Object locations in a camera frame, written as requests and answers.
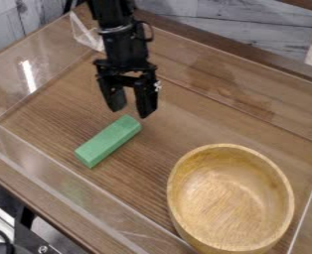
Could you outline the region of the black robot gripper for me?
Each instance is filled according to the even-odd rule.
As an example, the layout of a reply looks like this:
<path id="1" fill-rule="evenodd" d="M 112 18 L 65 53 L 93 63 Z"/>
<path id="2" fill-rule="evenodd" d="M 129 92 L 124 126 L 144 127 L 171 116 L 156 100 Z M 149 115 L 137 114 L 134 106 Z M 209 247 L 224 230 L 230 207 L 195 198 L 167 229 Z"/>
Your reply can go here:
<path id="1" fill-rule="evenodd" d="M 132 87 L 138 117 L 147 118 L 157 109 L 156 65 L 149 62 L 114 65 L 108 60 L 94 60 L 93 65 L 98 88 L 110 111 L 124 108 L 124 87 Z"/>

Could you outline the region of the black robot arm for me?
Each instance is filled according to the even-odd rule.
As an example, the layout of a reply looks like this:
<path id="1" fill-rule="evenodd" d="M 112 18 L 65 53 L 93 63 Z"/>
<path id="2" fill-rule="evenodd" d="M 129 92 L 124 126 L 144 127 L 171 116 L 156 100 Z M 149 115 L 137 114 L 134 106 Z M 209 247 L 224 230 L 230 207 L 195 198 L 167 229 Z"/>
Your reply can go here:
<path id="1" fill-rule="evenodd" d="M 143 25 L 133 17 L 133 0 L 86 0 L 97 34 L 102 39 L 105 58 L 93 61 L 96 81 L 105 104 L 112 112 L 126 104 L 124 88 L 134 94 L 136 110 L 145 118 L 157 108 L 156 65 L 148 61 L 147 38 Z"/>

